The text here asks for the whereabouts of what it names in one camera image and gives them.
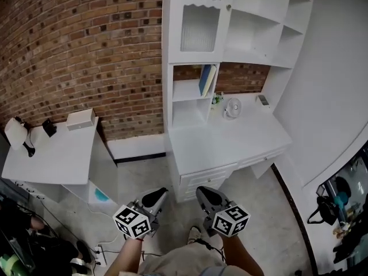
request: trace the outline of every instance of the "wall baseboard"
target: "wall baseboard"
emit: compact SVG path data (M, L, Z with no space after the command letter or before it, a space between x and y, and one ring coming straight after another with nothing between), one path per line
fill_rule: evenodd
M107 141L106 146L113 159L118 162L118 160L165 153L163 139L163 134L146 135Z

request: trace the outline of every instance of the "electrical outlet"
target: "electrical outlet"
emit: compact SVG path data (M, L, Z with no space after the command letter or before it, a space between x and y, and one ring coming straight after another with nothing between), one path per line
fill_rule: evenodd
M96 252L95 261L96 261L97 265L99 265L100 267L106 267L107 264L106 264L105 254L104 254L104 251L102 250L102 247L101 246L95 246L94 250Z

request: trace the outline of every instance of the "white table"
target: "white table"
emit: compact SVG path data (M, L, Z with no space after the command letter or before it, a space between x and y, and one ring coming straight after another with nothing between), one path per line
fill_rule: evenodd
M96 131L97 122L98 118L94 126L74 131L58 123L52 137L41 126L32 128L35 154L30 158L24 147L10 148L2 177L39 199L59 201L62 185L88 203L100 202L96 188L116 202L117 167Z

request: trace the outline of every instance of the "small fan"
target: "small fan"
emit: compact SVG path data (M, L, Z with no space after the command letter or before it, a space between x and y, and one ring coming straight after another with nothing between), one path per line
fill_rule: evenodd
M242 112L242 103L237 98L230 98L224 110L224 118L226 120L234 120L240 116Z

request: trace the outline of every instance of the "book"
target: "book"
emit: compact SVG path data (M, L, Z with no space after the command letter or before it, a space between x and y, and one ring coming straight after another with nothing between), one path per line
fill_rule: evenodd
M214 64L205 64L202 70L201 79L199 83L200 93L202 97L206 97L209 86L212 83L216 73L216 66Z

